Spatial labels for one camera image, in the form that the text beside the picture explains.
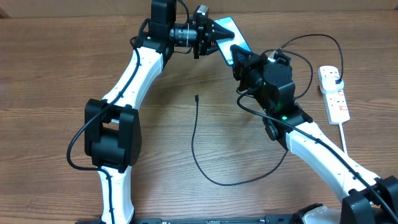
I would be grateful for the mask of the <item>Samsung Galaxy smartphone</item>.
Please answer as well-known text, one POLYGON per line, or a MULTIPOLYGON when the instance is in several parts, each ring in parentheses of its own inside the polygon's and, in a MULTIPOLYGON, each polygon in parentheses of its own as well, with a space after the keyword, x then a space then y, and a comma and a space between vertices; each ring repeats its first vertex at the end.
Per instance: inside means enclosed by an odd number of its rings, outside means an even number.
POLYGON ((218 49, 221 55, 223 56, 227 66, 231 67, 233 66, 233 56, 230 50, 230 47, 232 45, 237 45, 238 47, 241 47, 249 52, 251 52, 251 48, 246 42, 240 30, 238 29, 232 17, 224 17, 221 19, 217 19, 215 20, 215 23, 220 25, 222 28, 231 31, 234 34, 233 38, 220 39, 216 41, 218 49))

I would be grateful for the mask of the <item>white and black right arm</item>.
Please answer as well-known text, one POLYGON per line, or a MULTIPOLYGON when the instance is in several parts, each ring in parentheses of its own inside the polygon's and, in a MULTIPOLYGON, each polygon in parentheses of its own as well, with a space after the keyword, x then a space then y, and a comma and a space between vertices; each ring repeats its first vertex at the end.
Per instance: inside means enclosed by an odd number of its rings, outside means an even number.
POLYGON ((397 178, 365 169, 333 144, 295 102, 290 57, 278 50, 272 59, 231 46, 239 90, 263 109, 267 134, 306 162, 340 201, 339 210, 320 203, 292 215, 291 223, 397 223, 397 178))

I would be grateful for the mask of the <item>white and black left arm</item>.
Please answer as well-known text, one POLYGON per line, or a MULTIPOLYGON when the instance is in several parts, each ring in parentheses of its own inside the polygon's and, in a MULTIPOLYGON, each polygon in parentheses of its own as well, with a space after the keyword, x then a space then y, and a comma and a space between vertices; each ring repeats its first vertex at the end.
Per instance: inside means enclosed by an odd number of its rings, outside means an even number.
POLYGON ((85 106, 85 153, 99 173, 103 213, 98 223, 132 223, 131 175, 142 148, 139 108, 152 82, 162 73, 176 47, 194 58, 218 50, 217 40, 234 33, 198 6, 183 24, 176 21, 176 1, 152 1, 151 15, 130 39, 131 60, 121 78, 101 100, 85 106))

